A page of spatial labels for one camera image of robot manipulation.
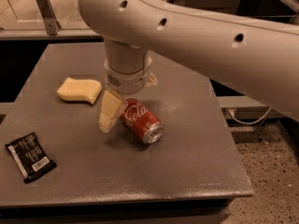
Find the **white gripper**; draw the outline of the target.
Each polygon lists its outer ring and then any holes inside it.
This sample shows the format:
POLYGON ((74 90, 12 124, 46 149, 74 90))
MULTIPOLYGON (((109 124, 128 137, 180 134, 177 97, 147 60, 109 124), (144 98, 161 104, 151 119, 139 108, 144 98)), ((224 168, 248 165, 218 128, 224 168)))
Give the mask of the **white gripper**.
POLYGON ((127 106, 120 94, 132 95, 141 91, 145 86, 149 88, 158 85, 157 77, 151 73, 151 57, 148 57, 143 64, 140 71, 124 74, 113 70, 108 62, 105 62, 106 82, 112 90, 104 92, 98 120, 99 128, 104 133, 111 131, 127 106))

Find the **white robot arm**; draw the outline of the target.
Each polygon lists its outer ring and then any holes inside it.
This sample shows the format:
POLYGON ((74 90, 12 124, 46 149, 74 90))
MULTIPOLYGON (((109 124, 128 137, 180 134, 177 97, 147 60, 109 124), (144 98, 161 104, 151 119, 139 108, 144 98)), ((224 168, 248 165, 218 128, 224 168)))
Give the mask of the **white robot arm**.
POLYGON ((78 0, 78 9, 104 38, 114 91, 134 94, 145 86, 153 51, 299 120, 297 26, 163 0, 78 0))

